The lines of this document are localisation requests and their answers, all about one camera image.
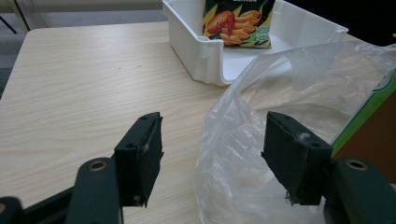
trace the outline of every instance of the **food package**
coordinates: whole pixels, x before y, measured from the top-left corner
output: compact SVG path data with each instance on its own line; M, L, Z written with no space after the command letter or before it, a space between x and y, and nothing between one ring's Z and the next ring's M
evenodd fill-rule
M271 48L275 0L205 0L203 33L226 46Z

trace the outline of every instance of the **white container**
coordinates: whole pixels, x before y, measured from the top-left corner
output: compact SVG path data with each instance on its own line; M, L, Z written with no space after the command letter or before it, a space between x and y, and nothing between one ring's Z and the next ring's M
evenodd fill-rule
M224 48L221 39L202 35L205 0L163 0L169 38L191 77L219 86L233 83L260 53L342 41L348 29L283 0L276 0L271 49Z

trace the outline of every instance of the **cardboard box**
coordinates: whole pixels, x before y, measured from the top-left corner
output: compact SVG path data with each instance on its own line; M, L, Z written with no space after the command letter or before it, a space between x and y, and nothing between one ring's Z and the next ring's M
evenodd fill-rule
M364 159L396 184L396 71L373 90L332 148L334 159Z

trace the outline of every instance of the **floor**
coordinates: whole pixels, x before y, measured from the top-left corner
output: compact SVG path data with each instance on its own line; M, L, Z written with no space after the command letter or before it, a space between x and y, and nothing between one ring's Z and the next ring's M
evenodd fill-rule
M17 31L17 33L12 33L12 31L0 21L0 99L25 38L25 33L14 14L1 14L1 16ZM53 27L167 21L161 10L58 12L50 13L49 16L52 19Z

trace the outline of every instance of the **snack package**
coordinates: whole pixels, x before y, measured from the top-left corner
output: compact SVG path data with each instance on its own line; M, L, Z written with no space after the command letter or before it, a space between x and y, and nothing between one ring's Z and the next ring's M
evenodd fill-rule
M227 46L271 48L275 0L205 0L203 34Z

